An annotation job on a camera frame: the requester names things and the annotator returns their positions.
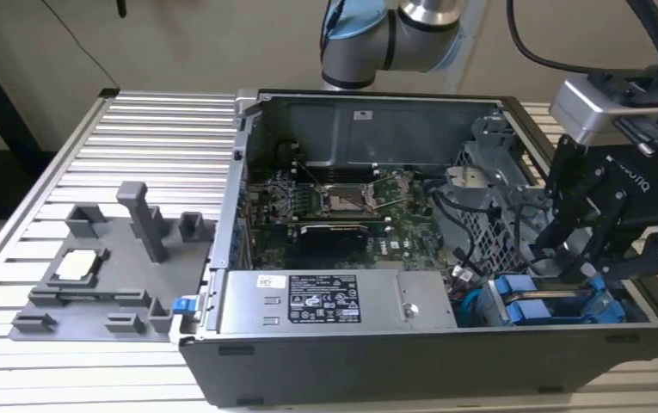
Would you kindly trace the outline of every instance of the open computer chassis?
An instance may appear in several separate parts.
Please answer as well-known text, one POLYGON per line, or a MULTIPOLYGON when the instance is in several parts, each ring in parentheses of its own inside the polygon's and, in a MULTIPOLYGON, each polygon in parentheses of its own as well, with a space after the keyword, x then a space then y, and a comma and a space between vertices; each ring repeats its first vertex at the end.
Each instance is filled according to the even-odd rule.
POLYGON ((179 343, 209 403, 562 393, 658 355, 654 277, 511 302, 559 270, 523 264, 554 148, 515 99, 237 102, 209 291, 179 343))

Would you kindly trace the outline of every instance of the slotted aluminum surface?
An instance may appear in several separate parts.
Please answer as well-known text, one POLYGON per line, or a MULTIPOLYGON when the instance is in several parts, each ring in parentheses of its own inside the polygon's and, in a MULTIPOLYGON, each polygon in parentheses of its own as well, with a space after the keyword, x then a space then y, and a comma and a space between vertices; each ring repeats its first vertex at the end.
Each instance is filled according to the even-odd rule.
MULTIPOLYGON (((100 100, 87 115, 0 233, 0 412, 217 410, 201 400, 171 344, 11 342, 5 335, 68 233, 61 219, 73 202, 95 201, 104 214, 120 216, 113 189, 120 181, 137 180, 147 182, 148 201, 164 215, 196 210, 216 218, 225 179, 220 166, 235 132, 232 104, 232 96, 123 92, 100 100)), ((526 108, 555 142, 563 130, 547 105, 526 108)), ((482 410, 658 411, 658 359, 616 366, 568 396, 329 404, 291 412, 482 410)))

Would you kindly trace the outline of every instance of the power supply label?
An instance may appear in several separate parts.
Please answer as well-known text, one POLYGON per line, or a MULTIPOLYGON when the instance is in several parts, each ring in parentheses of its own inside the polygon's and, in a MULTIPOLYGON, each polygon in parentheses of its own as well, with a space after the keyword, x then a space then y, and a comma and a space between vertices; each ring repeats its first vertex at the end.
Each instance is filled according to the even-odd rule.
POLYGON ((355 275, 291 275, 288 281, 291 323, 360 323, 355 275))

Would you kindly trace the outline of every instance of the motherboard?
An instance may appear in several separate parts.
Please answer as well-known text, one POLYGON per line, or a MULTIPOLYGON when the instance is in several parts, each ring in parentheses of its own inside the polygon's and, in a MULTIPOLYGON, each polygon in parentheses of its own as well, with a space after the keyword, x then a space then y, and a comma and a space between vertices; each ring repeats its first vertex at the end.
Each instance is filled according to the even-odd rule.
POLYGON ((253 269, 448 269, 414 170, 293 166, 248 186, 253 269))

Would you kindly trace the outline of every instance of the barcode sticker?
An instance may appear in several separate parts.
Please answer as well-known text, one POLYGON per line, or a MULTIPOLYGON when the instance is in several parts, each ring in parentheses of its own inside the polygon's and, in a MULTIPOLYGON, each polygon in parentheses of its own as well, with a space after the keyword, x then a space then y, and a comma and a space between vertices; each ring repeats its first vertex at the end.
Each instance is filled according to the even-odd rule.
POLYGON ((257 288, 284 288, 284 275, 257 275, 257 288))

